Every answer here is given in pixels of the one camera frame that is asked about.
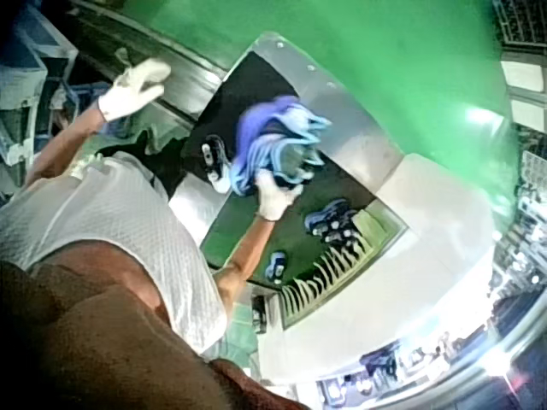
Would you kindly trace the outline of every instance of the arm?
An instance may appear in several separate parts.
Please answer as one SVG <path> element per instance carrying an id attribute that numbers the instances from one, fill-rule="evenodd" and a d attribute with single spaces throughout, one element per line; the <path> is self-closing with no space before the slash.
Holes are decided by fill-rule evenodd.
<path id="1" fill-rule="evenodd" d="M 45 146 L 26 176 L 25 187 L 40 178 L 54 178 L 64 173 L 87 138 L 105 122 L 133 114 L 163 94 L 163 85 L 157 83 L 170 73 L 169 65 L 154 59 L 127 69 L 97 103 Z"/>
<path id="2" fill-rule="evenodd" d="M 84 111 L 44 147 L 26 175 L 25 188 L 38 179 L 54 178 L 64 173 L 87 138 L 99 131 L 104 123 L 103 114 L 96 104 Z"/>
<path id="3" fill-rule="evenodd" d="M 247 279 L 251 277 L 262 258 L 275 222 L 302 192 L 301 185 L 293 190 L 281 190 L 275 184 L 274 176 L 265 170 L 258 173 L 256 185 L 260 192 L 258 215 L 226 265 L 215 274 L 216 287 L 228 318 L 232 316 L 233 303 L 241 295 Z"/>

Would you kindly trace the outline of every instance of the blue cloth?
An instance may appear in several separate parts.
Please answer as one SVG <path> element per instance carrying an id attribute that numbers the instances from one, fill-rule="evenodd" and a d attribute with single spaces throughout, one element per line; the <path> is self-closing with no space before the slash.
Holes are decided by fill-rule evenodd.
<path id="1" fill-rule="evenodd" d="M 249 194 L 261 168 L 269 169 L 289 185 L 311 178 L 313 174 L 303 168 L 288 173 L 284 155 L 300 155 L 302 166 L 324 165 L 315 146 L 320 142 L 319 133 L 330 125 L 329 120 L 313 114 L 295 97 L 278 97 L 251 107 L 238 124 L 237 153 L 230 172 L 233 191 L 240 196 Z"/>

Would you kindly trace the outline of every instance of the white shirt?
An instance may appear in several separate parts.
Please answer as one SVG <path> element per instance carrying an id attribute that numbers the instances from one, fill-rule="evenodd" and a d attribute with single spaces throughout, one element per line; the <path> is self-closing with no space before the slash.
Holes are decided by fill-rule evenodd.
<path id="1" fill-rule="evenodd" d="M 0 259 L 26 270 L 70 243 L 111 243 L 144 267 L 174 331 L 201 354 L 224 334 L 226 311 L 202 253 L 151 179 L 127 153 L 92 162 L 82 179 L 40 179 L 0 208 Z"/>

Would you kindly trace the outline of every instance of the gloved hand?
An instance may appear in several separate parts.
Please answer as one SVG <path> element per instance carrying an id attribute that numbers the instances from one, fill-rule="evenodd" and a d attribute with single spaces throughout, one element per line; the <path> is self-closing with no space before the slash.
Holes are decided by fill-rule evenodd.
<path id="1" fill-rule="evenodd" d="M 106 94 L 98 98 L 98 107 L 106 121 L 116 120 L 139 111 L 163 94 L 161 83 L 171 73 L 171 67 L 149 58 L 136 67 L 128 68 Z M 143 85 L 150 88 L 143 91 Z"/>
<path id="2" fill-rule="evenodd" d="M 292 190 L 284 190 L 275 184 L 274 175 L 261 169 L 256 175 L 256 186 L 258 186 L 260 206 L 258 214 L 265 220 L 276 221 L 283 216 L 283 213 L 294 200 L 302 194 L 303 187 L 297 185 Z"/>

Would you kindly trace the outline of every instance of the purple cloth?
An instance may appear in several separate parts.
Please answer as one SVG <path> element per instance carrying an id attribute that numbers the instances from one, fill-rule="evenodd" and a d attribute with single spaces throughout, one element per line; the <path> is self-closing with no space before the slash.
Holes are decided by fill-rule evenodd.
<path id="1" fill-rule="evenodd" d="M 239 170 L 247 163 L 247 152 L 253 140 L 260 136 L 264 126 L 273 118 L 273 115 L 283 113 L 291 104 L 298 103 L 294 96 L 281 96 L 272 102 L 262 102 L 249 108 L 241 116 L 238 123 L 236 158 L 233 166 Z"/>

